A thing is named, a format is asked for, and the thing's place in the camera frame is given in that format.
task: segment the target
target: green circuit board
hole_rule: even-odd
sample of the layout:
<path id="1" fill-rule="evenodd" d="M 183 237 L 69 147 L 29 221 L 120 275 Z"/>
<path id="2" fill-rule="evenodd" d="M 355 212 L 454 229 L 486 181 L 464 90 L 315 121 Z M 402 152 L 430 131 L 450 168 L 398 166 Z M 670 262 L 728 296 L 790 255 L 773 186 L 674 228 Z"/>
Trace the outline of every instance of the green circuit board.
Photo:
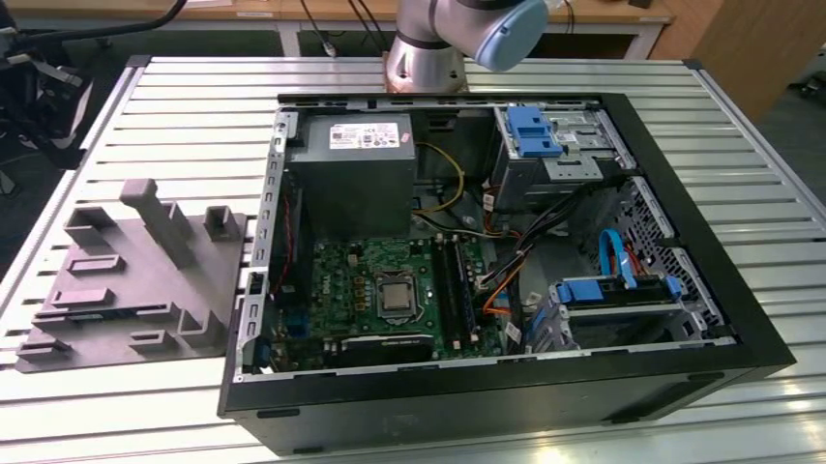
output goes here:
<path id="1" fill-rule="evenodd" d="M 479 242 L 462 243 L 464 272 L 484 269 Z M 435 340 L 438 359 L 500 356 L 495 326 L 483 327 L 479 341 L 459 350 L 446 349 L 428 240 L 367 239 L 351 243 L 317 243 L 313 252 L 312 306 L 308 314 L 308 339 L 367 334 L 428 334 Z M 379 284 L 384 276 L 414 277 L 419 315 L 403 323 L 388 323 L 379 315 Z M 301 340 L 293 340 L 293 351 Z M 297 370 L 319 368 L 317 357 L 292 356 Z"/>

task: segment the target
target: yellow wire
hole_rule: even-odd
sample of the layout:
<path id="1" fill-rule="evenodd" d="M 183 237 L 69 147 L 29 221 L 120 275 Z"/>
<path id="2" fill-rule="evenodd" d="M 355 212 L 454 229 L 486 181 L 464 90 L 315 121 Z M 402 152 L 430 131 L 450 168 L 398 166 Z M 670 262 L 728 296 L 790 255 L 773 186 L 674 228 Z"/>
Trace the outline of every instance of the yellow wire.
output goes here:
<path id="1" fill-rule="evenodd" d="M 432 149 L 439 155 L 442 155 L 444 159 L 448 161 L 448 163 L 452 165 L 452 167 L 455 168 L 455 173 L 459 176 L 459 187 L 455 190 L 455 195 L 446 203 L 443 203 L 442 205 L 431 206 L 430 208 L 422 208 L 420 210 L 412 210 L 412 212 L 416 214 L 435 213 L 438 211 L 447 209 L 452 205 L 452 203 L 459 201 L 459 199 L 462 198 L 462 194 L 464 193 L 464 172 L 462 171 L 462 167 L 459 166 L 459 163 L 455 162 L 455 159 L 452 159 L 451 155 L 448 155 L 448 153 L 444 150 L 442 150 L 438 146 L 427 142 L 418 142 L 416 145 L 420 145 L 423 147 Z"/>

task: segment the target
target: motherboard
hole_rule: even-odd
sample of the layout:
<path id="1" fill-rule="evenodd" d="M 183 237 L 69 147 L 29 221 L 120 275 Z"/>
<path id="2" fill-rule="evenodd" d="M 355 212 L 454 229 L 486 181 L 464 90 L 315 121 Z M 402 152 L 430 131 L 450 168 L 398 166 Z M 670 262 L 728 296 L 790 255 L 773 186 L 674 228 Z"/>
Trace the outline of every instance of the motherboard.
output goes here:
<path id="1" fill-rule="evenodd" d="M 439 259 L 447 245 L 460 263 Z M 486 270 L 475 238 L 444 244 L 435 239 L 319 242 L 312 265 L 308 311 L 288 311 L 283 319 L 288 337 L 279 348 L 289 359 L 288 370 L 500 356 L 495 323 L 443 311 L 454 294 L 467 292 L 470 297 L 467 284 Z M 464 283 L 446 288 L 446 274 L 460 274 Z"/>

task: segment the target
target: blue plastic latch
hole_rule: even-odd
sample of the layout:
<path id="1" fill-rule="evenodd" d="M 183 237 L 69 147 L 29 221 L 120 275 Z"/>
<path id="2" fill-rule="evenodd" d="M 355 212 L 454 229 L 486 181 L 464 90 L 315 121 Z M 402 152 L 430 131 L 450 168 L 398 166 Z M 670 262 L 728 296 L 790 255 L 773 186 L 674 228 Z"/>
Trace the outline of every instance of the blue plastic latch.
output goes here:
<path id="1" fill-rule="evenodd" d="M 672 275 L 667 275 L 664 281 L 668 292 L 671 292 L 671 298 L 676 301 L 683 296 L 683 283 Z"/>
<path id="2" fill-rule="evenodd" d="M 566 284 L 576 302 L 600 302 L 606 298 L 596 280 L 572 280 Z"/>
<path id="3" fill-rule="evenodd" d="M 507 108 L 507 126 L 511 130 L 522 158 L 558 158 L 563 147 L 556 143 L 551 123 L 535 106 Z"/>
<path id="4" fill-rule="evenodd" d="M 572 300 L 570 287 L 566 283 L 556 284 L 556 295 L 559 295 L 559 303 L 570 303 L 570 301 Z"/>

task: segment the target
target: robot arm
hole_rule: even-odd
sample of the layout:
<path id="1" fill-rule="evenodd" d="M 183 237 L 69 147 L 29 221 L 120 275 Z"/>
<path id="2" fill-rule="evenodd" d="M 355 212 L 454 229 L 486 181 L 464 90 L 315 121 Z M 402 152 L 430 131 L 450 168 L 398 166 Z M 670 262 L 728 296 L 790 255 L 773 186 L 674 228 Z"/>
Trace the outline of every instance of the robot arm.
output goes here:
<path id="1" fill-rule="evenodd" d="M 402 0 L 386 65 L 390 90 L 460 90 L 462 54 L 491 71 L 507 71 L 528 56 L 547 15 L 543 0 Z"/>

